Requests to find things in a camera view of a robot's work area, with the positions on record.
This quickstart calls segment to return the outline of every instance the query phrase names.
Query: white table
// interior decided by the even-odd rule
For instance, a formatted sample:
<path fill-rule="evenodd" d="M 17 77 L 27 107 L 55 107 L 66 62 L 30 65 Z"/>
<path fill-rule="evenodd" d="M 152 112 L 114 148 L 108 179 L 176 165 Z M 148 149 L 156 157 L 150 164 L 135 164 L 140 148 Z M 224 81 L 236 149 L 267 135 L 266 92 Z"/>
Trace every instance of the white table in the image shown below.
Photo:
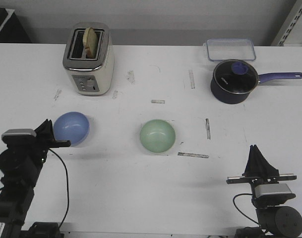
<path fill-rule="evenodd" d="M 228 105 L 210 91 L 213 65 L 202 47 L 114 46 L 111 89 L 87 97 L 77 94 L 67 77 L 64 48 L 0 44 L 0 136 L 10 128 L 35 129 L 69 111 L 90 120 L 83 143 L 56 149 L 70 179 L 63 231 L 233 235 L 238 227 L 255 226 L 232 205 L 234 195 L 250 192 L 249 185 L 226 184 L 228 176 L 244 172 L 251 144 L 280 173 L 298 176 L 287 182 L 297 197 L 286 205 L 302 215 L 302 80 L 258 85 L 243 103 Z M 302 72 L 302 48 L 255 51 L 252 65 L 259 74 Z M 141 126 L 151 119 L 167 120 L 177 133 L 174 146 L 161 155 L 139 142 Z M 0 153 L 4 149 L 0 139 Z M 256 219 L 249 197 L 237 203 Z M 60 222 L 65 208 L 64 170 L 49 153 L 24 229 L 34 221 Z"/>

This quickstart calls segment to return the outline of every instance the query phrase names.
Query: toaster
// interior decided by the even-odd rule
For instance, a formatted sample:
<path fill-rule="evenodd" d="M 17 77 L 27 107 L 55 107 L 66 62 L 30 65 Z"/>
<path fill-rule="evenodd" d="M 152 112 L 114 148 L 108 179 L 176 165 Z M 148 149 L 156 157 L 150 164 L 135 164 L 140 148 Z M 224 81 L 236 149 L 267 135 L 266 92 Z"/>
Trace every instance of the toaster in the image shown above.
<path fill-rule="evenodd" d="M 95 52 L 88 57 L 83 43 L 86 29 L 95 33 Z M 114 70 L 114 53 L 110 30 L 104 23 L 81 22 L 74 25 L 63 55 L 62 64 L 76 92 L 99 96 L 111 86 Z"/>

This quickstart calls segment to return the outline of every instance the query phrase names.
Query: bread slice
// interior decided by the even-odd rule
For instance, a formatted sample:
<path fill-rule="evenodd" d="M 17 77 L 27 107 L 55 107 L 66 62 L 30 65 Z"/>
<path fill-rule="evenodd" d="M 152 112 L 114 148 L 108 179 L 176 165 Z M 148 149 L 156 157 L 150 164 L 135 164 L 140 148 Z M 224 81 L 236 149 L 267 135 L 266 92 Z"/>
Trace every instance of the bread slice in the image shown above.
<path fill-rule="evenodd" d="M 93 28 L 88 27 L 83 34 L 82 43 L 88 58 L 94 59 L 97 53 L 98 38 Z"/>

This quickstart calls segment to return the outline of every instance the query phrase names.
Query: gray wall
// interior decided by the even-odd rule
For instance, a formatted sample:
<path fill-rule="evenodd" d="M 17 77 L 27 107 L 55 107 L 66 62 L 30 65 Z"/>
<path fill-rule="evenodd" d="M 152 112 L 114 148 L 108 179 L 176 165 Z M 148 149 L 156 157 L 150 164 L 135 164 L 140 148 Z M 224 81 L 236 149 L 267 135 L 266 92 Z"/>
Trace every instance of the gray wall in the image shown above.
<path fill-rule="evenodd" d="M 35 43 L 64 44 L 82 21 L 103 22 L 116 45 L 202 45 L 251 38 L 270 45 L 295 0 L 0 0 Z"/>

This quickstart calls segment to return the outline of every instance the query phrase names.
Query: container lid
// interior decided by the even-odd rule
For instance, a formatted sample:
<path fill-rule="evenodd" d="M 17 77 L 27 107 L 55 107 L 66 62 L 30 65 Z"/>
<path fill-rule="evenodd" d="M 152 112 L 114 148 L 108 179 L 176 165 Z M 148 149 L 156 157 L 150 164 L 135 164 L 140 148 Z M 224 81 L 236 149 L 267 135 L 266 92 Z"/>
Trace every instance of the container lid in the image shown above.
<path fill-rule="evenodd" d="M 250 39 L 208 39 L 206 42 L 210 61 L 256 59 L 253 43 Z"/>

